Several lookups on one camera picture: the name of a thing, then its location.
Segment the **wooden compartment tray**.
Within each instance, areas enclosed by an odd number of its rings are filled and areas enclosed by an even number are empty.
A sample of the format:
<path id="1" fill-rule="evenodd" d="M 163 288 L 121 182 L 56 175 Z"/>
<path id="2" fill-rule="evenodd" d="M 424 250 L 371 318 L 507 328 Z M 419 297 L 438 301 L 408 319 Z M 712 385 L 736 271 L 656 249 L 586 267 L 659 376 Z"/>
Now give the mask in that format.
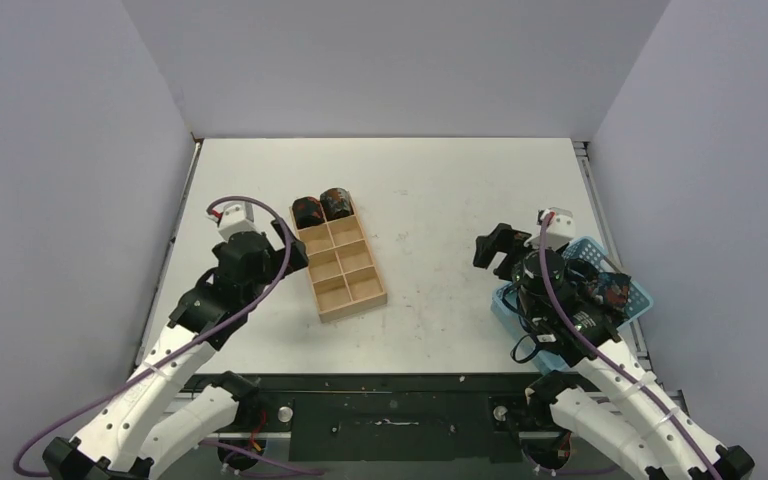
<path id="1" fill-rule="evenodd" d="M 363 222 L 354 214 L 298 230 L 309 258 L 308 276 L 321 322 L 332 323 L 388 303 L 388 292 Z"/>

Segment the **blue plastic basket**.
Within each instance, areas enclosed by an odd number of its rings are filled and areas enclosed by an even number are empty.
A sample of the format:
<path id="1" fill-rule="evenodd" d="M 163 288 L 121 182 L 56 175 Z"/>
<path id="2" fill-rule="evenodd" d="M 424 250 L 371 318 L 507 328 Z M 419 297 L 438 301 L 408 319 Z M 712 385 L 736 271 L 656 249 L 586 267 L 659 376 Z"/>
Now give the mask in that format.
<path id="1" fill-rule="evenodd" d="M 579 237 L 573 240 L 562 252 L 566 260 L 584 260 L 594 266 L 600 272 L 619 273 L 619 266 L 610 257 L 608 251 L 595 239 L 589 236 Z M 514 340 L 519 340 L 525 332 L 522 330 L 516 312 L 506 305 L 512 305 L 516 295 L 514 292 L 506 292 L 507 286 L 496 289 L 491 295 L 490 310 L 496 319 L 504 326 Z M 654 299 L 636 280 L 630 284 L 629 299 L 626 303 L 625 314 L 628 320 L 623 327 L 636 321 L 641 315 L 648 312 L 654 305 Z M 559 356 L 552 352 L 541 351 L 536 354 L 531 363 L 537 369 L 546 374 L 550 371 L 570 371 L 571 368 Z"/>

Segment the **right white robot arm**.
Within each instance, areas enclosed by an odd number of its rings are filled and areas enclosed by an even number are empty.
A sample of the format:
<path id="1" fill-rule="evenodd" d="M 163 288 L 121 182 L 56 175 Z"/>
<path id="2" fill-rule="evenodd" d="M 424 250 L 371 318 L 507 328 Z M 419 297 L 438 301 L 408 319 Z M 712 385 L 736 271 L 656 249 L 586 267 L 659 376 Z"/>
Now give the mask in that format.
<path id="1" fill-rule="evenodd" d="M 540 377 L 524 392 L 537 428 L 577 436 L 636 479 L 747 479 L 750 454 L 700 427 L 659 385 L 620 330 L 651 298 L 571 219 L 542 213 L 537 235 L 501 223 L 473 264 L 502 281 L 494 314 L 519 326 L 511 358 Z"/>

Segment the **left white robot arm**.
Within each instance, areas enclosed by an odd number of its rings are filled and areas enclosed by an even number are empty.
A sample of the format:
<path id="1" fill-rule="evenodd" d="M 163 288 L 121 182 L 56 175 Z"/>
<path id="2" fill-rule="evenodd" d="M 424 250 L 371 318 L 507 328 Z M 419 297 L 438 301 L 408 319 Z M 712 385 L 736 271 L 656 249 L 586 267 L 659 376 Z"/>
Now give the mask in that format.
<path id="1" fill-rule="evenodd" d="M 286 223 L 275 219 L 272 226 L 281 249 L 245 223 L 223 233 L 212 249 L 216 266 L 178 300 L 143 364 L 88 424 L 45 448 L 51 478 L 149 479 L 213 431 L 226 425 L 242 431 L 256 422 L 259 405 L 235 374 L 198 396 L 189 411 L 162 415 L 277 283 L 307 267 L 305 247 Z"/>

